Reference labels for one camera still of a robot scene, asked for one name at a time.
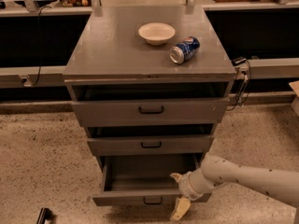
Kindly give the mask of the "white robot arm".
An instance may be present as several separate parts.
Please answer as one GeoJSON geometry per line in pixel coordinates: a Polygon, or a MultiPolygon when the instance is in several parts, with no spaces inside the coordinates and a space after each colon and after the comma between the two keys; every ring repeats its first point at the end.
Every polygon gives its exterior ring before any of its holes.
{"type": "Polygon", "coordinates": [[[207,153],[198,169],[170,176],[178,183],[180,193],[170,217],[174,221],[182,219],[192,202],[226,183],[236,183],[295,208],[299,206],[299,173],[292,171],[239,165],[207,153]]]}

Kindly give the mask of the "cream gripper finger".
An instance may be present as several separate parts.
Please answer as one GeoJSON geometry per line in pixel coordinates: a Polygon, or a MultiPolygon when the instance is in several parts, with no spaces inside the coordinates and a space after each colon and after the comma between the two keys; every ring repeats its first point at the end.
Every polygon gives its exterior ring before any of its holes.
{"type": "Polygon", "coordinates": [[[171,221],[179,221],[191,207],[191,201],[185,197],[177,197],[174,210],[171,214],[171,221]]]}
{"type": "Polygon", "coordinates": [[[174,178],[175,181],[176,181],[177,183],[178,183],[178,182],[180,181],[180,179],[182,178],[182,175],[179,174],[179,173],[172,173],[170,176],[171,176],[172,178],[174,178]]]}

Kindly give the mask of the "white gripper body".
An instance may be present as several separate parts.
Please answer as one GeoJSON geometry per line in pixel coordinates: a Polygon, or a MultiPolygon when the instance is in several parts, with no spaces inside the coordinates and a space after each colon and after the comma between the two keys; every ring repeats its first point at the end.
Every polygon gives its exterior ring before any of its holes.
{"type": "Polygon", "coordinates": [[[192,202],[201,198],[204,193],[200,189],[196,189],[195,186],[200,184],[202,177],[203,175],[201,171],[193,171],[181,175],[178,178],[178,189],[180,194],[192,202]]]}

